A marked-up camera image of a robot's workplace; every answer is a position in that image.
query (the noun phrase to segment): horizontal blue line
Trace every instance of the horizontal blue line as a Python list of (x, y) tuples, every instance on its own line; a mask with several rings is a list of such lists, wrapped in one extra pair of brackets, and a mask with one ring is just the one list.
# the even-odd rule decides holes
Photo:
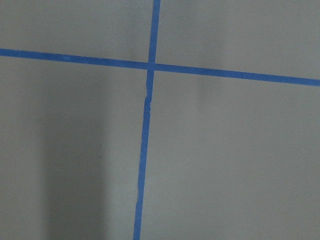
[(230, 70), (219, 70), (219, 69), (191, 67), (191, 66), (167, 65), (167, 64), (159, 64), (159, 63), (150, 64), (147, 62), (139, 62), (139, 61), (75, 56), (75, 55), (46, 53), (46, 52), (37, 52), (37, 51), (23, 51), (23, 50), (0, 48), (0, 56), (78, 63), (78, 64), (102, 65), (102, 66), (130, 68), (130, 69), (144, 69), (144, 70), (152, 69), (155, 71), (171, 72), (171, 73), (196, 74), (196, 75), (226, 77), (226, 78), (234, 78), (234, 79), (248, 79), (248, 80), (267, 81), (267, 82), (276, 82), (276, 83), (318, 86), (318, 87), (320, 86), (319, 79), (270, 75), (270, 74), (241, 72), (241, 71), (230, 71)]
[(234, 78), (234, 79), (249, 79), (249, 80), (276, 82), (276, 83), (320, 86), (320, 80), (318, 79), (292, 77), (292, 76), (279, 76), (279, 75), (270, 75), (270, 74), (261, 74), (261, 73), (241, 72), (241, 71), (219, 70), (219, 69), (191, 67), (191, 66), (155, 64), (154, 70), (171, 72), (171, 73), (196, 74), (196, 75), (206, 75), (206, 76), (225, 77), (225, 78)]
[(0, 56), (68, 62), (68, 63), (77, 63), (77, 64), (101, 65), (101, 66), (111, 66), (111, 67), (130, 68), (130, 69), (144, 69), (144, 70), (148, 69), (148, 63), (146, 62), (116, 60), (116, 59), (88, 57), (88, 56), (75, 56), (75, 55), (46, 53), (46, 52), (37, 52), (37, 51), (12, 50), (12, 49), (3, 49), (3, 48), (0, 48)]

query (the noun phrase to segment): blue tape strip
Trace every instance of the blue tape strip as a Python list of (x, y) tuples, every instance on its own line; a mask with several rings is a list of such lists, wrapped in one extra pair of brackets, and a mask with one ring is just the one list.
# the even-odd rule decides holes
[(318, 79), (292, 77), (292, 76), (279, 76), (279, 75), (270, 75), (270, 74), (261, 74), (261, 73), (241, 72), (241, 71), (219, 70), (219, 69), (210, 69), (210, 68), (201, 68), (201, 67), (155, 64), (154, 70), (163, 71), (163, 72), (172, 72), (172, 73), (226, 77), (226, 78), (234, 78), (234, 79), (249, 79), (249, 80), (276, 82), (276, 83), (320, 86), (320, 80)]
[(25, 59), (49, 60), (58, 62), (68, 62), (77, 64), (102, 65), (130, 69), (148, 69), (148, 63), (138, 61), (116, 60), (109, 58), (75, 56), (57, 53), (46, 53), (37, 51), (22, 51), (0, 48), (0, 56), (17, 57)]
[(147, 152), (148, 152), (149, 127), (150, 127), (150, 111), (151, 111), (151, 102), (152, 102), (152, 93), (153, 93), (154, 75), (155, 75), (154, 66), (156, 62), (160, 2), (161, 2), (160, 0), (153, 0), (148, 71), (146, 75), (146, 97), (144, 100), (141, 152), (140, 152), (139, 175), (138, 175), (138, 195), (137, 195), (137, 201), (135, 206), (133, 240), (140, 240), (140, 234), (141, 234), (142, 210), (143, 210), (143, 203), (144, 203)]

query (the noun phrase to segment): gray tile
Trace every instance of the gray tile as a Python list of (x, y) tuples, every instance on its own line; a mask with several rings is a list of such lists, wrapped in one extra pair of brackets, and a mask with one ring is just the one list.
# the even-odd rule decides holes
[(0, 48), (148, 61), (152, 1), (2, 0)]
[(162, 0), (157, 63), (320, 79), (320, 2)]
[(0, 65), (0, 238), (131, 239), (146, 71)]
[(316, 239), (319, 102), (319, 87), (156, 72), (141, 239)]

